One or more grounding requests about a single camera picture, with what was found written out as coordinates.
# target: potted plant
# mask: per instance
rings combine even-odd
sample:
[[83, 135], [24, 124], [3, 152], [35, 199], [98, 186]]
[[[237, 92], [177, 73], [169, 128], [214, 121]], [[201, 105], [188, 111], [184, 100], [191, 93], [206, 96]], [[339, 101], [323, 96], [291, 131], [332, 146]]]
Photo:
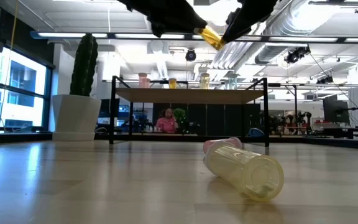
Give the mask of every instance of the potted plant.
[[52, 98], [55, 115], [54, 141], [93, 141], [101, 100], [91, 98], [98, 43], [86, 34], [75, 54], [70, 94]]
[[180, 108], [173, 110], [173, 115], [179, 125], [177, 129], [178, 133], [182, 133], [185, 128], [185, 120], [186, 120], [186, 111]]

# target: floor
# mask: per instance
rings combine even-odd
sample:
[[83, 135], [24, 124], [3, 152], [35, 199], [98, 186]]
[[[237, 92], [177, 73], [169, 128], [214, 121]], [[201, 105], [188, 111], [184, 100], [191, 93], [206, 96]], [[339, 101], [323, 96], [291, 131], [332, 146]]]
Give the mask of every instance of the floor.
[[269, 153], [285, 183], [257, 203], [205, 168], [201, 143], [0, 145], [0, 223], [358, 223], [358, 149], [272, 144]]

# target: green plant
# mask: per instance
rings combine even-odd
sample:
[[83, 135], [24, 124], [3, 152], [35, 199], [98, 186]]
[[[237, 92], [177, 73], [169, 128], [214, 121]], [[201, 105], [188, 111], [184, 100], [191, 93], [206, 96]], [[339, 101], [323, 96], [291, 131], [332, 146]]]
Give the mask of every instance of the green plant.
[[89, 96], [92, 90], [94, 69], [98, 58], [98, 43], [92, 34], [85, 34], [75, 54], [70, 94]]
[[186, 111], [180, 108], [173, 110], [173, 115], [175, 116], [175, 119], [178, 123], [183, 121], [186, 118]]

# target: monitor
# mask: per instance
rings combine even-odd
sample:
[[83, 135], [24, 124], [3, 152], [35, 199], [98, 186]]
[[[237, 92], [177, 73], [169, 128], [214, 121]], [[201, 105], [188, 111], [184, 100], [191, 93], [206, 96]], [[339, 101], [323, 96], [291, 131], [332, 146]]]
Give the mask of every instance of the monitor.
[[[99, 118], [110, 118], [110, 99], [101, 100], [101, 106], [100, 106], [100, 112], [99, 112]], [[119, 99], [116, 99], [116, 115], [115, 117], [118, 117], [118, 111], [119, 111]]]
[[350, 123], [347, 102], [325, 98], [323, 100], [324, 120], [332, 123]]

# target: person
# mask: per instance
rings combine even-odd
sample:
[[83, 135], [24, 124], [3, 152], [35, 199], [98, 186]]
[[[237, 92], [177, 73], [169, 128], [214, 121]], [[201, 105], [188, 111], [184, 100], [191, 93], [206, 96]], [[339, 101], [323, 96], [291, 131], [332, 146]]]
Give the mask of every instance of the person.
[[178, 123], [173, 115], [173, 110], [171, 108], [163, 110], [155, 126], [162, 132], [175, 133], [178, 128]]

